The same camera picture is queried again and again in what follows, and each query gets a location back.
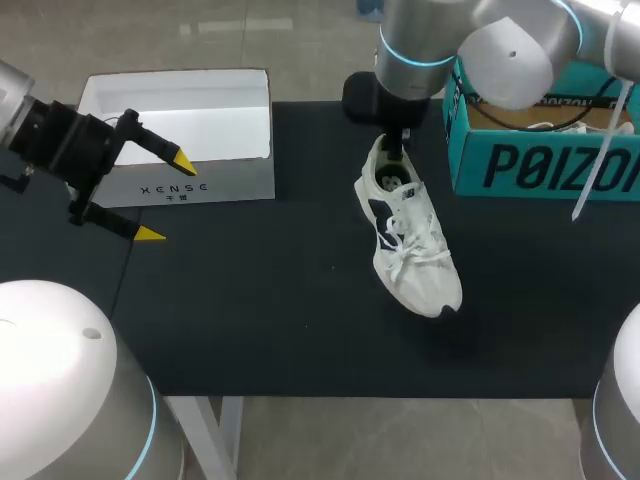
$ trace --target table leg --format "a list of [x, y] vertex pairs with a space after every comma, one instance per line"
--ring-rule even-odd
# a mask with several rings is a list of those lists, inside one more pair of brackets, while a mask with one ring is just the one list
[[167, 397], [167, 401], [184, 430], [205, 479], [237, 480], [209, 398]]
[[242, 431], [242, 411], [244, 397], [223, 397], [220, 412], [220, 433], [227, 447], [231, 465], [238, 472], [238, 455], [240, 453], [240, 432]]

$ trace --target black table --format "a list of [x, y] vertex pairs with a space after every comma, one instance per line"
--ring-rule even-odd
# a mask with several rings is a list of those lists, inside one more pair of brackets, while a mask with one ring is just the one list
[[[277, 200], [143, 208], [169, 241], [135, 245], [119, 284], [126, 243], [67, 226], [44, 191], [11, 208], [3, 194], [3, 279], [60, 281], [106, 312], [119, 287], [112, 321], [166, 395], [591, 395], [640, 301], [640, 205], [589, 203], [572, 224], [570, 201], [454, 195], [434, 101], [409, 153], [464, 301], [433, 322], [371, 266], [353, 182], [378, 132], [337, 102], [275, 104], [273, 117]], [[55, 248], [38, 238], [52, 233]]]

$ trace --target shoe logo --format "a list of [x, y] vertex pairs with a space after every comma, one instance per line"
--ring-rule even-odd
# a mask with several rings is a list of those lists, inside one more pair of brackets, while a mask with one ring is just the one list
[[406, 200], [407, 198], [413, 198], [416, 196], [416, 190], [415, 188], [410, 188], [409, 190], [406, 190], [404, 192], [402, 192], [402, 199]]
[[[393, 212], [391, 211], [391, 207], [387, 205], [386, 202], [382, 200], [369, 200], [369, 206], [371, 207], [371, 211], [373, 215], [376, 217], [376, 230], [378, 233], [384, 237], [384, 239], [389, 242], [389, 245], [393, 245], [397, 247], [398, 244], [391, 235], [387, 233], [387, 220], [393, 216]], [[404, 235], [398, 235], [400, 240], [404, 240]], [[393, 250], [393, 248], [389, 247], [385, 242], [380, 242], [380, 248], [383, 250]]]

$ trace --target shoe insole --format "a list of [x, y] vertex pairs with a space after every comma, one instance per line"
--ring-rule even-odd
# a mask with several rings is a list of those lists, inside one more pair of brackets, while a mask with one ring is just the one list
[[376, 182], [387, 192], [411, 183], [411, 175], [402, 165], [388, 163], [376, 172]]

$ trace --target black cable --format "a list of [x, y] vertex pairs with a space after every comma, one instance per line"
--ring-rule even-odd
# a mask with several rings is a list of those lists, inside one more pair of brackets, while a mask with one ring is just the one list
[[[503, 122], [502, 120], [491, 115], [489, 112], [484, 111], [482, 108], [480, 108], [480, 106], [478, 105], [478, 102], [469, 101], [468, 94], [467, 92], [464, 91], [464, 86], [460, 81], [460, 77], [458, 77], [455, 73], [452, 74], [452, 76], [453, 76], [453, 80], [456, 82], [456, 84], [458, 85], [458, 88], [460, 89], [460, 93], [467, 99], [468, 105], [471, 105], [483, 117], [488, 118], [493, 123], [500, 125], [501, 127], [508, 128], [509, 130], [516, 130], [518, 132], [555, 132], [557, 130], [562, 130], [564, 128], [570, 127], [574, 123], [579, 122], [584, 117], [586, 117], [589, 114], [589, 112], [593, 109], [593, 105], [590, 105], [587, 108], [585, 108], [584, 111], [580, 112], [579, 115], [575, 116], [571, 120], [568, 120], [564, 123], [560, 123], [558, 125], [554, 125], [553, 127], [519, 127], [518, 125], [511, 125], [509, 123]], [[602, 87], [600, 87], [600, 90], [598, 90], [598, 93], [596, 93], [594, 98], [602, 97], [604, 93], [607, 91], [607, 89], [611, 85], [613, 85], [613, 83], [616, 80], [617, 80], [616, 77], [611, 77], [606, 82], [604, 82], [604, 84], [602, 85]]]

